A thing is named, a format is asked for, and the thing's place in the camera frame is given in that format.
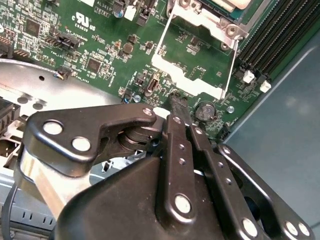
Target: cable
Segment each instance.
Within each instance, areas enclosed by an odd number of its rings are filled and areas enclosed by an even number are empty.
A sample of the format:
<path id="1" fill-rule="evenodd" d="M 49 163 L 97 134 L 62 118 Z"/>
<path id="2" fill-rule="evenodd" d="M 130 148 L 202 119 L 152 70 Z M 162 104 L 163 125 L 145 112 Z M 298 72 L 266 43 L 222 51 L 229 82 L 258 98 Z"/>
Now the cable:
<path id="1" fill-rule="evenodd" d="M 10 216 L 11 216 L 11 209 L 14 203 L 17 190 L 18 190 L 18 187 L 14 183 L 2 207 L 1 229 L 2 229 L 3 240 L 12 240 L 11 234 L 10 234 Z"/>

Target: metal retention bracket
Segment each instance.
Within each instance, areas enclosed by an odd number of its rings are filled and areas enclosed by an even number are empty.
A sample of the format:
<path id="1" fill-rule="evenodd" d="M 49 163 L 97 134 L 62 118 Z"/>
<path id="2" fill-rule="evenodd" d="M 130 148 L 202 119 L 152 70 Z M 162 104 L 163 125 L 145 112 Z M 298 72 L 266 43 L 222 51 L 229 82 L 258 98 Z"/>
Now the metal retention bracket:
<path id="1" fill-rule="evenodd" d="M 188 131 L 193 142 L 195 166 L 204 173 L 227 239 L 270 239 L 252 215 L 227 161 L 214 153 L 206 133 L 196 126 L 190 126 Z"/>
<path id="2" fill-rule="evenodd" d="M 221 144 L 217 146 L 217 150 L 237 176 L 242 195 L 251 199 L 256 205 L 263 229 L 272 239 L 315 239 L 313 231 L 306 222 L 232 148 Z"/>
<path id="3" fill-rule="evenodd" d="M 179 117 L 167 117 L 162 141 L 155 213 L 167 231 L 185 234 L 196 221 L 197 199 L 192 145 Z"/>
<path id="4" fill-rule="evenodd" d="M 169 74 L 171 77 L 171 80 L 176 84 L 176 87 L 185 91 L 188 94 L 197 96 L 201 93 L 207 93 L 208 95 L 218 100 L 224 99 L 228 91 L 234 62 L 237 56 L 239 39 L 242 38 L 242 35 L 248 36 L 248 34 L 245 32 L 242 32 L 238 26 L 234 24 L 227 25 L 227 23 L 225 23 L 224 21 L 222 22 L 223 24 L 221 24 L 224 27 L 220 26 L 219 25 L 221 21 L 220 18 L 218 18 L 217 16 L 214 16 L 213 14 L 211 14 L 205 9 L 200 10 L 201 5 L 197 1 L 194 1 L 194 2 L 195 2 L 194 4 L 190 4 L 191 3 L 190 1 L 189 5 L 185 7 L 180 6 L 178 1 L 175 1 L 174 3 L 171 3 L 171 1 L 168 2 L 168 5 L 173 4 L 173 8 L 170 11 L 168 21 L 166 23 L 162 36 L 159 40 L 155 53 L 152 56 L 151 64 L 154 67 L 160 69 L 161 71 Z M 230 72 L 229 72 L 228 79 L 224 89 L 220 87 L 214 87 L 206 83 L 205 81 L 201 80 L 200 78 L 191 80 L 185 77 L 185 74 L 180 67 L 163 59 L 160 53 L 160 50 L 161 50 L 165 35 L 168 31 L 169 25 L 174 16 L 179 16 L 197 27 L 199 26 L 206 27 L 207 29 L 209 29 L 213 37 L 215 37 L 222 43 L 226 44 L 229 48 L 231 48 L 234 51 Z"/>

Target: black dimm slot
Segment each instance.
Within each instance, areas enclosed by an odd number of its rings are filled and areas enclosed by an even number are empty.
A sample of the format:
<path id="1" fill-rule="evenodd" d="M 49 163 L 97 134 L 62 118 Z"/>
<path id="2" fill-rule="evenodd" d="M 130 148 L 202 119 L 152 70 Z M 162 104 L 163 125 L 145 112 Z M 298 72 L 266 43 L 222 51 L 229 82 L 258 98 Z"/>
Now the black dimm slot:
<path id="1" fill-rule="evenodd" d="M 284 5 L 286 4 L 286 2 L 290 2 L 290 0 L 284 0 L 284 1 L 280 1 L 278 0 L 275 4 L 275 6 L 273 7 L 272 11 L 267 15 L 267 17 L 263 20 L 263 22 L 260 24 L 260 26 L 257 28 L 257 30 L 255 30 L 255 32 L 253 33 L 253 36 L 249 39 L 249 41 L 246 43 L 246 45 L 244 46 L 244 48 L 241 51 L 240 54 L 240 58 L 241 59 L 245 59 L 248 56 L 248 53 L 251 53 L 252 48 L 256 45 L 256 42 L 258 41 L 258 37 L 260 37 L 260 35 L 257 33 L 261 32 L 261 29 L 267 29 L 269 24 L 272 22 L 272 19 L 275 18 L 275 16 L 277 14 L 281 14 L 281 10 L 284 7 Z"/>
<path id="2" fill-rule="evenodd" d="M 315 11 L 315 8 L 319 5 L 317 0 L 306 4 L 301 12 L 299 12 L 297 18 L 290 24 L 289 28 L 286 31 L 281 33 L 281 36 L 275 40 L 275 44 L 272 43 L 269 49 L 266 50 L 266 55 L 261 56 L 259 64 L 256 65 L 256 68 L 261 70 L 262 72 L 268 66 L 271 59 L 274 59 L 278 52 L 284 48 L 288 41 L 297 34 L 299 28 L 302 27 L 302 23 L 304 23 L 309 17 L 312 12 Z"/>
<path id="3" fill-rule="evenodd" d="M 306 32 L 308 32 L 312 28 L 313 24 L 317 22 L 319 18 L 320 18 L 320 7 L 318 6 L 318 9 L 316 10 L 316 12 L 314 12 L 311 18 L 303 24 L 303 27 L 298 31 L 298 33 L 294 36 L 294 38 L 289 41 L 289 44 L 286 45 L 285 48 L 283 48 L 280 53 L 277 53 L 278 56 L 277 57 L 275 56 L 276 58 L 274 61 L 271 60 L 272 62 L 265 69 L 265 73 L 269 75 L 272 74 L 272 72 L 278 67 L 278 65 L 285 59 L 285 57 L 291 51 L 291 49 L 300 41 L 300 39 L 306 34 Z"/>
<path id="4" fill-rule="evenodd" d="M 277 42 L 277 38 L 283 33 L 283 31 L 290 25 L 290 23 L 292 23 L 295 20 L 298 13 L 303 8 L 303 6 L 305 6 L 307 2 L 308 0 L 296 1 L 294 4 L 290 6 L 290 8 L 281 17 L 281 19 L 277 21 L 277 24 L 275 25 L 275 27 L 272 29 L 272 31 L 269 32 L 268 36 L 263 40 L 264 42 L 263 47 L 259 48 L 259 50 L 256 51 L 250 57 L 249 64 L 251 67 L 260 69 L 256 65 L 264 57 L 264 55 L 267 54 L 268 51 L 273 47 L 274 43 Z"/>
<path id="5" fill-rule="evenodd" d="M 242 50 L 239 58 L 242 60 L 246 60 L 248 55 L 253 52 L 253 49 L 261 42 L 261 40 L 265 37 L 263 34 L 265 31 L 269 30 L 274 25 L 274 19 L 278 19 L 281 14 L 283 14 L 284 10 L 290 5 L 292 0 L 281 0 L 277 3 L 272 12 L 267 16 L 267 18 L 263 21 L 263 23 L 258 27 L 258 30 L 254 33 L 252 38 L 249 40 L 249 43 Z"/>

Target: white label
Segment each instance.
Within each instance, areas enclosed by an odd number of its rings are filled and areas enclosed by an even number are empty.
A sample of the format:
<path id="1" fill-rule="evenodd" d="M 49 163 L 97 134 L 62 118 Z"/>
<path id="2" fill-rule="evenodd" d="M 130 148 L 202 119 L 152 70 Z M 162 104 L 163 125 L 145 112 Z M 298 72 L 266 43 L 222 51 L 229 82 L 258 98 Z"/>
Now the white label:
<path id="1" fill-rule="evenodd" d="M 91 19 L 83 15 L 80 12 L 76 12 L 75 16 L 72 16 L 72 20 L 76 22 L 75 26 L 85 32 L 88 32 L 88 28 L 92 31 L 96 30 L 96 27 L 90 24 Z"/>
<path id="2" fill-rule="evenodd" d="M 88 28 L 89 27 L 89 18 L 83 14 L 81 14 L 80 12 L 77 12 L 75 14 L 76 17 L 76 22 L 78 24 L 81 24 L 82 26 Z"/>
<path id="3" fill-rule="evenodd" d="M 95 4 L 95 0 L 80 0 L 81 2 L 88 4 L 90 7 L 93 7 Z"/>

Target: black connector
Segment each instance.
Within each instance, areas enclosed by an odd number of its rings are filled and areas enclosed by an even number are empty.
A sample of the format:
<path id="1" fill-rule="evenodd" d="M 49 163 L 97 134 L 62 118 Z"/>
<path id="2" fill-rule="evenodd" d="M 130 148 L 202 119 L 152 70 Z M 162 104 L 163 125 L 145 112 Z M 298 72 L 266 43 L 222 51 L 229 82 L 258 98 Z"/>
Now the black connector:
<path id="1" fill-rule="evenodd" d="M 130 89 L 126 89 L 122 96 L 122 104 L 129 104 L 132 99 L 132 91 Z"/>
<path id="2" fill-rule="evenodd" d="M 72 74 L 72 70 L 66 66 L 59 66 L 56 71 L 62 76 L 62 80 L 67 80 Z"/>
<path id="3" fill-rule="evenodd" d="M 63 48 L 67 50 L 76 50 L 80 46 L 80 40 L 71 36 L 65 32 L 59 33 L 56 36 L 56 42 Z"/>

